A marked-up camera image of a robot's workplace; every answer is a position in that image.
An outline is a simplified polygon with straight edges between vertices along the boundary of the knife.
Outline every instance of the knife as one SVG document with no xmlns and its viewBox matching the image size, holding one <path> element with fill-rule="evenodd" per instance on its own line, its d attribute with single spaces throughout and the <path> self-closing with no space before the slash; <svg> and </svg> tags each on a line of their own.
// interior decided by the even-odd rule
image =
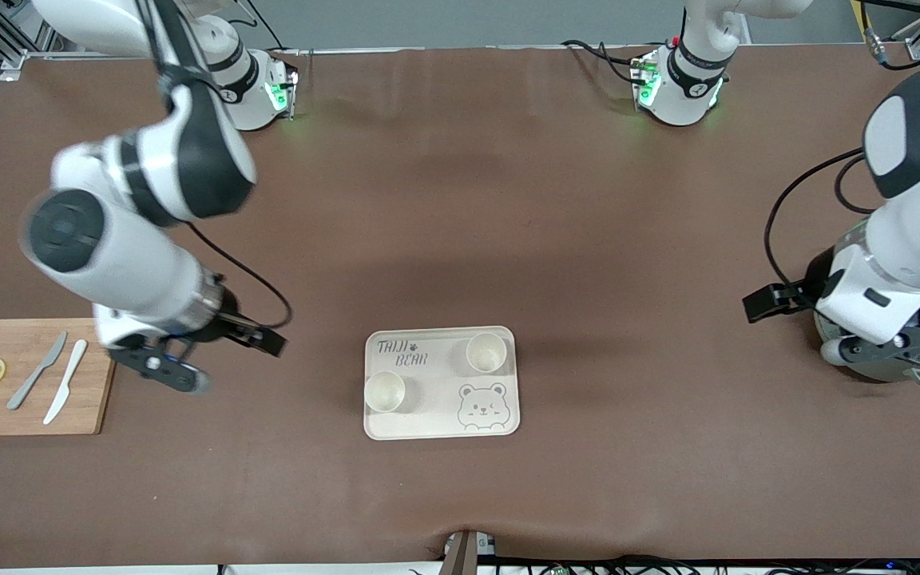
<svg viewBox="0 0 920 575">
<path fill-rule="evenodd" d="M 55 363 L 55 360 L 58 359 L 59 354 L 62 353 L 62 346 L 66 344 L 66 332 L 63 331 L 59 334 L 59 339 L 55 339 L 55 345 L 52 346 L 52 349 L 48 350 L 48 355 L 45 356 L 45 359 L 41 360 L 41 365 L 35 369 L 33 374 L 30 374 L 30 377 L 26 379 L 26 382 L 23 383 L 21 388 L 16 390 L 14 396 L 10 397 L 10 403 L 6 404 L 6 409 L 19 409 L 23 404 L 23 400 L 26 399 L 26 394 L 30 393 L 30 388 L 33 388 L 34 383 L 40 378 L 42 371 L 51 367 Z"/>
<path fill-rule="evenodd" d="M 66 373 L 62 376 L 62 383 L 59 383 L 59 391 L 55 392 L 55 399 L 52 400 L 52 407 L 48 408 L 48 414 L 45 415 L 44 425 L 52 422 L 66 400 L 69 399 L 69 380 L 73 378 L 73 372 L 77 370 L 81 357 L 84 357 L 84 350 L 87 349 L 87 339 L 77 339 L 73 344 L 73 352 L 69 353 L 69 365 L 66 365 Z"/>
</svg>

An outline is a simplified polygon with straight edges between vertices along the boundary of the robotic arm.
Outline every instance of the robotic arm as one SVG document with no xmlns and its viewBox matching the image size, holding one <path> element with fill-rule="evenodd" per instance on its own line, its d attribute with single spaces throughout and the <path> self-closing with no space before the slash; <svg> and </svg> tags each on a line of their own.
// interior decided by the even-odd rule
<svg viewBox="0 0 920 575">
<path fill-rule="evenodd" d="M 679 42 L 635 61 L 639 108 L 672 126 L 688 126 L 716 105 L 724 73 L 740 44 L 738 14 L 794 18 L 811 0 L 687 0 Z"/>
<path fill-rule="evenodd" d="M 804 280 L 769 285 L 744 306 L 753 322 L 814 301 L 826 361 L 920 383 L 920 72 L 879 103 L 862 148 L 885 204 L 815 258 Z"/>
<path fill-rule="evenodd" d="M 150 58 L 149 36 L 137 0 L 32 0 L 45 22 L 81 46 L 118 56 Z M 292 117 L 297 73 L 262 50 L 248 50 L 229 22 L 211 12 L 224 0 L 176 0 L 187 35 L 200 47 L 233 124 L 258 130 L 277 117 Z"/>
<path fill-rule="evenodd" d="M 56 283 L 94 303 L 99 340 L 118 363 L 179 391 L 207 388 L 186 363 L 225 338 L 278 356 L 284 339 L 240 315 L 236 298 L 161 227 L 236 212 L 256 169 L 208 75 L 191 23 L 172 0 L 138 0 L 169 115 L 63 149 L 22 247 Z M 172 339 L 186 345 L 169 354 Z"/>
</svg>

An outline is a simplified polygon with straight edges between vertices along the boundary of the brown tabletop mat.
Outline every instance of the brown tabletop mat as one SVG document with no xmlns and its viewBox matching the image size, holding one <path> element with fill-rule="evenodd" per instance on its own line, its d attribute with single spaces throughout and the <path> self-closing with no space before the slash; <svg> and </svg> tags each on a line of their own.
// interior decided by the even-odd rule
<svg viewBox="0 0 920 575">
<path fill-rule="evenodd" d="M 680 129 L 583 52 L 295 62 L 297 119 L 246 135 L 258 188 L 200 225 L 295 304 L 284 356 L 202 346 L 201 397 L 117 368 L 100 436 L 0 438 L 0 567 L 423 560 L 461 528 L 549 557 L 920 557 L 920 389 L 823 363 L 808 314 L 740 305 L 773 280 L 776 194 L 859 145 L 901 79 L 864 47 L 743 48 Z M 62 146 L 161 116 L 143 61 L 30 61 L 0 87 L 0 318 L 87 316 L 22 258 L 22 211 Z M 855 222 L 831 178 L 782 212 L 793 276 Z M 371 332 L 483 324 L 516 335 L 521 429 L 365 437 Z"/>
</svg>

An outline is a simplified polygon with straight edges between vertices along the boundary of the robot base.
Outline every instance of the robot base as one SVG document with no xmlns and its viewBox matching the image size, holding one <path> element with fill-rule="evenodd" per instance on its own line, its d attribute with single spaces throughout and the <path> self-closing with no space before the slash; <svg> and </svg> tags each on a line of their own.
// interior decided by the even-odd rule
<svg viewBox="0 0 920 575">
<path fill-rule="evenodd" d="M 716 98 L 723 80 L 711 90 L 705 84 L 708 94 L 698 98 L 690 98 L 684 94 L 670 77 L 668 70 L 669 54 L 672 48 L 661 46 L 657 50 L 645 54 L 635 60 L 631 68 L 631 77 L 640 79 L 643 85 L 634 86 L 634 102 L 638 109 L 648 110 L 658 121 L 671 126 L 690 126 L 704 117 L 712 106 L 716 105 Z"/>
<path fill-rule="evenodd" d="M 258 80 L 244 92 L 240 102 L 226 103 L 233 126 L 240 131 L 260 130 L 280 116 L 293 117 L 296 103 L 296 72 L 268 52 L 249 52 L 259 63 Z"/>
<path fill-rule="evenodd" d="M 895 357 L 880 359 L 874 361 L 862 361 L 861 363 L 847 363 L 839 357 L 839 353 L 834 349 L 839 349 L 837 342 L 841 338 L 851 336 L 851 333 L 844 331 L 839 325 L 830 323 L 819 314 L 815 314 L 815 328 L 825 345 L 822 346 L 822 357 L 833 365 L 850 368 L 857 374 L 864 375 L 866 378 L 878 379 L 880 382 L 904 382 L 907 379 L 917 383 L 920 386 L 920 355 L 910 359 L 899 359 Z"/>
</svg>

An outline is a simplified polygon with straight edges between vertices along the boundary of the white tray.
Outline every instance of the white tray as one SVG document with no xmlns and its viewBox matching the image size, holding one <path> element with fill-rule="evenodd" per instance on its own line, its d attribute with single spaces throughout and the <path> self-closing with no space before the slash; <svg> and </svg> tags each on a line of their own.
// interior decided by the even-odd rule
<svg viewBox="0 0 920 575">
<path fill-rule="evenodd" d="M 506 343 L 506 361 L 492 374 L 467 363 L 467 342 L 485 332 Z M 380 371 L 402 376 L 406 396 L 388 414 L 364 405 L 364 430 L 371 439 L 492 436 L 521 425 L 514 333 L 506 327 L 376 331 L 364 346 L 365 381 Z"/>
</svg>

